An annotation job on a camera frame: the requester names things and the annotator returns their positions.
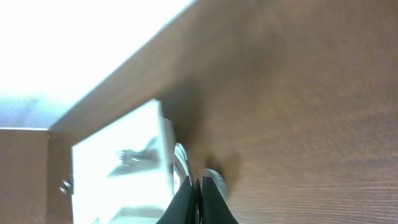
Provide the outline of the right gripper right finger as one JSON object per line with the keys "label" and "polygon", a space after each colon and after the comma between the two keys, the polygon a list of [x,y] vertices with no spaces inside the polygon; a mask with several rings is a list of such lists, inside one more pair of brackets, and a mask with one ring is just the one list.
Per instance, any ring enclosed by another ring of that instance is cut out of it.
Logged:
{"label": "right gripper right finger", "polygon": [[211,177],[202,179],[202,224],[238,224]]}

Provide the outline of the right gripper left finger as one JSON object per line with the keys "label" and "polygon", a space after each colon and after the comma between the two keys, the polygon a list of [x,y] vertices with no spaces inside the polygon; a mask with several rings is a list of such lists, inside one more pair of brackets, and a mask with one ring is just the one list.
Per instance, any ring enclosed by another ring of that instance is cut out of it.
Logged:
{"label": "right gripper left finger", "polygon": [[195,187],[186,177],[157,224],[196,224]]}

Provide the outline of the large spoon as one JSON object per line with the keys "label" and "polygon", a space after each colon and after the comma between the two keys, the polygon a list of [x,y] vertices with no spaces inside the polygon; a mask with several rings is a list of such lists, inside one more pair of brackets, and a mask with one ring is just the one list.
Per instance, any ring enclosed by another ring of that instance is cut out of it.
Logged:
{"label": "large spoon", "polygon": [[226,182],[224,178],[222,178],[221,174],[214,169],[204,169],[203,177],[209,177],[215,183],[217,189],[219,190],[222,198],[224,200],[228,199],[228,188],[226,186]]}

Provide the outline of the fork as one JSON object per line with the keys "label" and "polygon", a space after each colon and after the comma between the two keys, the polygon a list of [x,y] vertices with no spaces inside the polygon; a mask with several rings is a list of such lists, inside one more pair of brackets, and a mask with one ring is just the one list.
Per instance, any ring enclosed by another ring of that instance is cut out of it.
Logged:
{"label": "fork", "polygon": [[138,172],[157,169],[160,167],[158,137],[153,137],[140,151],[123,149],[119,151],[120,163],[107,175],[117,177],[120,175],[135,174]]}

